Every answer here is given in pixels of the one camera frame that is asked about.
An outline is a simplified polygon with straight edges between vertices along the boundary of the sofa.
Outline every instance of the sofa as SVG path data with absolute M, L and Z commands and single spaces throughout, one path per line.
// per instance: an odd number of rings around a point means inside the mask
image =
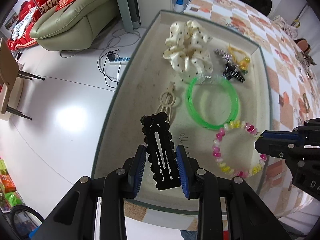
M 87 49 L 99 32 L 119 15 L 116 0 L 76 0 L 52 7 L 34 24 L 30 37 L 50 51 Z

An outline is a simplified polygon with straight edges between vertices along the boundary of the shallow tray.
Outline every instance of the shallow tray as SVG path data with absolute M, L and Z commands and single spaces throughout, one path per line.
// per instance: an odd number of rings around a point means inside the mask
M 144 34 L 133 53 L 118 89 L 110 105 L 97 148 L 93 167 L 94 178 L 108 175 L 122 167 L 127 158 L 134 156 L 139 144 L 144 144 L 140 118 L 154 114 L 159 106 L 159 96 L 166 91 L 169 82 L 175 82 L 176 102 L 172 107 L 170 126 L 175 146 L 183 144 L 188 156 L 196 158 L 200 167 L 218 177 L 230 178 L 220 171 L 212 157 L 212 140 L 216 131 L 202 128 L 189 116 L 185 106 L 185 92 L 188 84 L 181 81 L 170 63 L 163 59 L 165 39 L 169 36 L 170 25 L 175 21 L 198 21 L 207 33 L 214 37 L 209 44 L 214 74 L 223 72 L 223 62 L 214 49 L 225 50 L 227 45 L 240 48 L 250 56 L 246 81 L 231 80 L 240 100 L 238 118 L 252 123 L 259 131 L 270 129 L 270 100 L 266 66 L 259 45 L 226 27 L 194 16 L 171 11 L 160 11 Z M 197 86 L 195 100 L 200 112 L 210 122 L 223 122 L 230 112 L 230 100 L 219 86 Z M 254 149 L 254 138 L 244 131 L 231 131 L 221 143 L 221 152 L 229 166 L 251 168 L 259 161 L 260 155 Z M 196 214 L 198 200 L 187 200 L 181 187 L 159 191 L 155 187 L 150 164 L 147 161 L 143 180 L 135 203 L 157 210 Z M 263 171 L 247 178 L 255 190 Z

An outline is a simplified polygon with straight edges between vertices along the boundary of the tablecloth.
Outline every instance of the tablecloth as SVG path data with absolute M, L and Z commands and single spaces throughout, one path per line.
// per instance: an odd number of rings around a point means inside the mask
M 258 43 L 266 61 L 272 129 L 292 131 L 307 119 L 320 117 L 316 78 L 308 79 L 296 59 L 296 43 L 269 18 L 239 0 L 191 0 L 185 13 L 225 25 Z M 276 217 L 305 207 L 312 197 L 291 183 L 284 160 L 270 157 L 259 197 Z

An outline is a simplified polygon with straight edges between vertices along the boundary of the white bottle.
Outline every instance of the white bottle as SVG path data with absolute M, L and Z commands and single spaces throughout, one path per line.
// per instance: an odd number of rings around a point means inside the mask
M 174 5 L 175 12 L 183 12 L 183 0 L 177 0 Z

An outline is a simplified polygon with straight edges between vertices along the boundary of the pink and yellow beaded bracelet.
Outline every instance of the pink and yellow beaded bracelet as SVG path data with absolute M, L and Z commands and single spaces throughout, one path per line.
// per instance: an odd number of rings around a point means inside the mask
M 239 171 L 229 167 L 221 157 L 220 142 L 222 141 L 222 138 L 226 135 L 226 132 L 234 128 L 240 128 L 240 129 L 246 130 L 248 133 L 252 134 L 254 137 L 258 137 L 260 134 L 257 128 L 255 128 L 252 124 L 245 121 L 241 122 L 240 120 L 237 120 L 237 121 L 230 121 L 229 124 L 225 123 L 224 128 L 219 129 L 219 132 L 216 134 L 216 138 L 213 140 L 212 155 L 215 157 L 218 166 L 221 168 L 221 171 L 223 171 L 224 173 L 230 175 L 231 177 L 240 176 L 242 178 L 248 178 L 248 177 L 251 177 L 252 175 L 257 174 L 257 172 L 262 170 L 262 168 L 264 167 L 264 162 L 267 160 L 267 156 L 265 154 L 261 154 L 259 162 L 252 169 L 249 169 L 249 170 Z

